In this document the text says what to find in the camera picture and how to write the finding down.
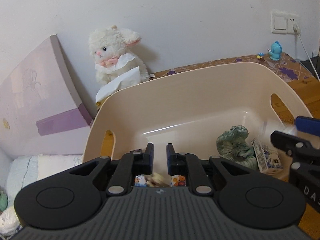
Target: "floral tablecloth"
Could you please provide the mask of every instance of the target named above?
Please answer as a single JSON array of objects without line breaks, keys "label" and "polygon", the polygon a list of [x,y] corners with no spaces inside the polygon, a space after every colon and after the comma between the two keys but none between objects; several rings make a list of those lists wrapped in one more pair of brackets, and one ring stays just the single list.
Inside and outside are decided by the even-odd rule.
[{"label": "floral tablecloth", "polygon": [[229,64],[229,63],[235,63],[235,62],[260,63],[266,66],[267,68],[269,68],[270,70],[272,70],[275,74],[281,77],[285,82],[313,77],[310,71],[308,71],[306,68],[301,66],[292,57],[290,57],[286,53],[282,53],[279,61],[271,60],[268,55],[265,55],[264,61],[259,60],[257,58],[257,55],[233,57],[233,58],[213,60],[213,61],[208,61],[204,63],[198,63],[198,64],[189,65],[189,66],[177,67],[177,68],[172,68],[165,71],[160,71],[160,72],[154,73],[155,77],[151,79],[165,77],[165,76],[169,76],[169,75],[173,75],[176,73],[181,73],[181,72],[185,72],[193,69]]}]

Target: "white fluffy toy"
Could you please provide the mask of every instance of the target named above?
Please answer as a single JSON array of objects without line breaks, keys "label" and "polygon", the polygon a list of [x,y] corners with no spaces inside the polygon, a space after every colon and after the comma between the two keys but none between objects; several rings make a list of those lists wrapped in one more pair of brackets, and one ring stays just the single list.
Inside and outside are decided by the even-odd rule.
[{"label": "white fluffy toy", "polygon": [[89,48],[96,63],[96,80],[99,84],[106,85],[137,66],[141,82],[149,80],[146,65],[129,50],[129,47],[136,45],[140,39],[137,32],[118,29],[115,25],[105,30],[95,30],[90,34]]}]

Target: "white wall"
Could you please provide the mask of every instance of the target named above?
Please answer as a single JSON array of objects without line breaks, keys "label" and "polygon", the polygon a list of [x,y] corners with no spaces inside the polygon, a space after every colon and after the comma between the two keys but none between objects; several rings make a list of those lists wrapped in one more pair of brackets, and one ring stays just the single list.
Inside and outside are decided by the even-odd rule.
[{"label": "white wall", "polygon": [[0,187],[4,187],[7,180],[10,163],[12,159],[9,158],[0,148]]},{"label": "white wall", "polygon": [[88,35],[113,24],[141,33],[134,51],[151,72],[266,51],[275,40],[306,59],[294,35],[271,33],[271,10],[298,13],[309,54],[318,50],[320,0],[0,0],[0,82],[57,33],[75,86],[94,114],[98,85]]}]

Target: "beige plastic basket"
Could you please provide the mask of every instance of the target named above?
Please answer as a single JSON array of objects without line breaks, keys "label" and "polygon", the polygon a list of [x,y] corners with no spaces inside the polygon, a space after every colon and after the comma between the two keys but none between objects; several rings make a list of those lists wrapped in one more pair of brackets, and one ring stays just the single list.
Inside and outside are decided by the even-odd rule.
[{"label": "beige plastic basket", "polygon": [[[277,94],[292,113],[309,116],[298,95],[271,70],[252,62],[240,62],[183,72],[116,92],[102,105],[90,132],[84,160],[100,156],[107,130],[115,143],[112,159],[154,144],[154,171],[167,179],[166,145],[176,152],[200,159],[218,155],[216,139],[233,125],[249,131],[247,143],[261,133],[265,121],[283,124],[271,107]],[[264,143],[271,146],[269,135]],[[280,153],[288,174],[291,158]]]}]

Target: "purple stripe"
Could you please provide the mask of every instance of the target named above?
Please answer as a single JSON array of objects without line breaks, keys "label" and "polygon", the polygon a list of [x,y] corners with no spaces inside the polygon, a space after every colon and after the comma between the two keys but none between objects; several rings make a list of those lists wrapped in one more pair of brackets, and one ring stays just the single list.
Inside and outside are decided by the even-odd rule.
[{"label": "purple stripe", "polygon": [[78,108],[56,114],[36,122],[38,133],[43,135],[70,131],[89,126],[92,118],[81,103]]}]

